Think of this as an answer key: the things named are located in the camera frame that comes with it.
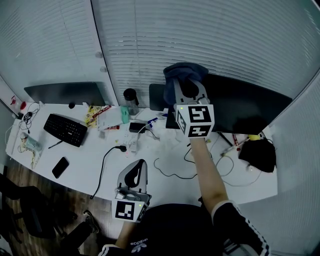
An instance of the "white desk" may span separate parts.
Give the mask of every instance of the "white desk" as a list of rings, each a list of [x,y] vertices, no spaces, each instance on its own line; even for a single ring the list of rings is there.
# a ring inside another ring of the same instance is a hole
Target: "white desk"
[[[30,111],[34,110],[37,104],[31,106]],[[120,130],[111,130],[106,132],[106,138],[98,137],[99,132],[96,128],[89,128],[87,137],[81,147],[75,147],[65,142],[48,149],[49,146],[57,143],[59,139],[53,137],[43,127],[49,114],[59,114],[80,121],[84,120],[87,109],[84,106],[75,106],[69,109],[67,105],[46,104],[41,107],[30,128],[30,136],[40,142],[43,146],[43,152],[36,167],[33,169],[37,174],[48,178],[68,188],[92,195],[98,185],[99,175],[104,154],[113,146],[121,145],[124,141],[124,131],[128,124],[122,124]],[[156,116],[156,111],[145,109],[137,119],[151,120]],[[9,136],[6,152],[20,164],[30,168],[30,151],[18,152],[20,145],[20,134],[23,132],[17,128],[19,120],[14,122],[14,127]],[[199,205],[198,198],[200,188],[197,176],[193,179],[179,179],[176,176],[166,177],[154,167],[154,160],[159,158],[155,165],[165,174],[176,173],[181,177],[192,177],[196,173],[193,163],[184,161],[184,155],[188,151],[188,139],[182,136],[180,130],[164,129],[165,121],[159,120],[154,124],[154,132],[160,136],[160,141],[155,140],[152,134],[146,131],[139,135],[139,150],[136,155],[128,155],[119,149],[112,150],[105,159],[101,186],[96,194],[97,197],[112,200],[115,196],[115,188],[119,173],[130,163],[138,159],[144,159],[148,166],[148,185],[147,192],[152,195],[150,206],[156,206],[168,203],[181,203]],[[271,139],[270,130],[267,127],[264,130],[267,138]],[[231,134],[225,136],[232,142]],[[208,143],[210,149],[218,135],[211,134],[211,143]],[[245,136],[237,135],[238,141],[242,141]],[[220,158],[220,153],[228,148],[229,145],[219,138],[211,150],[214,162]],[[238,159],[238,152],[233,150],[228,154],[234,161],[233,171],[223,179],[232,185],[247,185],[253,182],[260,174],[259,170],[247,171],[247,162]],[[69,167],[64,171],[59,179],[52,174],[52,169],[62,158],[66,157],[69,161]],[[193,160],[190,153],[188,160]],[[224,158],[217,166],[221,175],[229,172],[232,166],[228,158]],[[272,197],[278,193],[277,170],[273,173],[262,172],[259,179],[248,186],[234,187],[226,184],[226,190],[231,200],[238,204],[248,203],[264,198]]]

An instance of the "office chair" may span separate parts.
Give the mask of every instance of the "office chair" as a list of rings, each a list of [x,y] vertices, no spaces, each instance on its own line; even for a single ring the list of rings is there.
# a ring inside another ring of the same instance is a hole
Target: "office chair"
[[[0,192],[12,200],[19,200],[21,212],[15,214],[7,205],[3,206],[2,222],[6,222],[6,229],[21,243],[17,231],[23,233],[18,227],[17,220],[23,218],[25,227],[31,236],[44,239],[53,239],[56,232],[64,237],[67,234],[60,230],[58,223],[69,223],[77,218],[74,212],[63,210],[54,204],[55,192],[47,199],[37,187],[20,187],[0,174]]]

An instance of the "keyboard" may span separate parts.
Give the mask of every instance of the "keyboard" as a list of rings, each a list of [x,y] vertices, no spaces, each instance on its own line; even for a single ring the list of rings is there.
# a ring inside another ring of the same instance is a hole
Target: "keyboard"
[[[45,131],[59,140],[80,147],[88,128],[68,118],[50,114],[43,127]]]

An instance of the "wooden floor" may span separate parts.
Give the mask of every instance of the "wooden floor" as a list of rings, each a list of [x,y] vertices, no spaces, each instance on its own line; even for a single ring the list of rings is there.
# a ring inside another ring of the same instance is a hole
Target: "wooden floor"
[[[50,198],[53,189],[59,189],[63,194],[63,201],[69,210],[75,212],[78,218],[68,224],[64,231],[69,234],[79,223],[84,221],[83,212],[91,211],[101,228],[101,234],[91,234],[87,240],[79,248],[81,254],[96,256],[99,253],[99,247],[107,243],[107,230],[111,220],[111,202],[90,196],[70,188],[61,186],[50,181],[35,172],[25,168],[14,160],[10,161],[7,169],[7,177],[18,186],[35,186],[48,198]],[[6,199],[7,204],[13,209],[14,213],[21,211],[19,200]],[[12,251],[19,256],[53,256],[58,255],[61,238],[57,235],[54,240],[41,239],[28,234],[23,219],[18,220],[19,227],[23,230],[23,234],[19,234],[22,244],[19,244],[11,235]]]

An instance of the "black monitor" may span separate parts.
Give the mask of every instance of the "black monitor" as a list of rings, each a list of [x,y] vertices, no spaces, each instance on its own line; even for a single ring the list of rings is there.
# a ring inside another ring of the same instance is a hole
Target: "black monitor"
[[[24,88],[25,92],[35,101],[45,104],[105,106],[105,100],[95,82],[51,83]]]
[[[257,135],[292,102],[275,91],[225,76],[208,74],[202,84],[213,104],[213,132]],[[179,129],[173,106],[164,101],[164,88],[163,84],[149,86],[150,108],[169,108],[166,128]]]

